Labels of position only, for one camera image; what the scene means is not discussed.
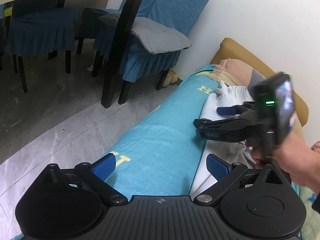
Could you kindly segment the person right hand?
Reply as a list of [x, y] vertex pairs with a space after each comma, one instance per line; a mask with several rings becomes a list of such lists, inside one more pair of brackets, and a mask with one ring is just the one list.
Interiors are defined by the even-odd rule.
[[272, 158], [299, 186], [319, 194], [319, 153], [314, 152], [295, 133], [290, 133], [274, 151]]

